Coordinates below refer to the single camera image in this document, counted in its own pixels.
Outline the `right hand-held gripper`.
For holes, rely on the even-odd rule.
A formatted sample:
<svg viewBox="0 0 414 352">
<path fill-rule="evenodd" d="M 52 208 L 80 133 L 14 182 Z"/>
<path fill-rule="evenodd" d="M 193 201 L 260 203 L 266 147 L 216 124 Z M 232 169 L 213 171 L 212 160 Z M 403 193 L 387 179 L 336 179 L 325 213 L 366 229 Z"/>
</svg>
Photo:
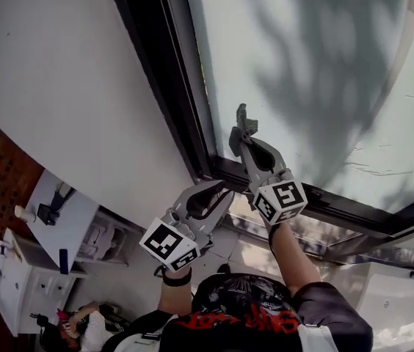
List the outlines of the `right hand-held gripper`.
<svg viewBox="0 0 414 352">
<path fill-rule="evenodd" d="M 281 154 L 259 139 L 241 138 L 243 163 L 250 179 L 247 199 L 266 225 L 295 218 L 307 205 L 302 183 L 285 167 Z"/>
</svg>

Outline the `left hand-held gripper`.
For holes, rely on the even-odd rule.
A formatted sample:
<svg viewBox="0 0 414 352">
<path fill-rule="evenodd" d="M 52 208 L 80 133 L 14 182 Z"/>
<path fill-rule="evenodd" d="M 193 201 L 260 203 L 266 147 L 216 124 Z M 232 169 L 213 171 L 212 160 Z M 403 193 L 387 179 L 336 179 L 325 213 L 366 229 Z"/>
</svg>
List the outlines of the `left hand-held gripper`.
<svg viewBox="0 0 414 352">
<path fill-rule="evenodd" d="M 202 257 L 233 201 L 233 192 L 223 188 L 222 180 L 210 180 L 183 191 L 162 218 L 153 220 L 140 246 L 172 272 Z"/>
</svg>

